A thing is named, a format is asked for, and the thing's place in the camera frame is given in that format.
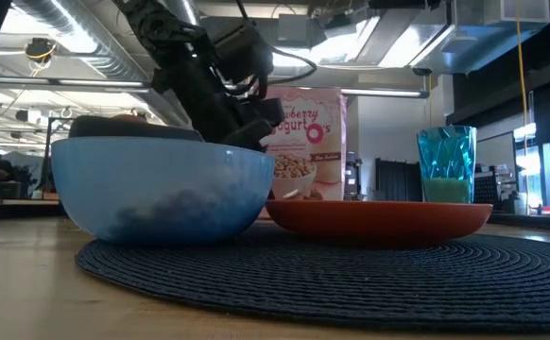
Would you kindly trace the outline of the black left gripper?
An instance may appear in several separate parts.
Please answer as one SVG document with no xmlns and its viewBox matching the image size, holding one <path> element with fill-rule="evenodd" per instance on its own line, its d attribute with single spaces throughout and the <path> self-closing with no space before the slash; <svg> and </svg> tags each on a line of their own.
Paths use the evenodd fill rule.
<svg viewBox="0 0 550 340">
<path fill-rule="evenodd" d="M 280 98 L 251 100 L 243 106 L 226 93 L 222 81 L 200 58 L 160 62 L 154 70 L 154 90 L 163 96 L 172 92 L 193 128 L 210 143 L 264 152 L 261 140 L 284 121 Z"/>
</svg>

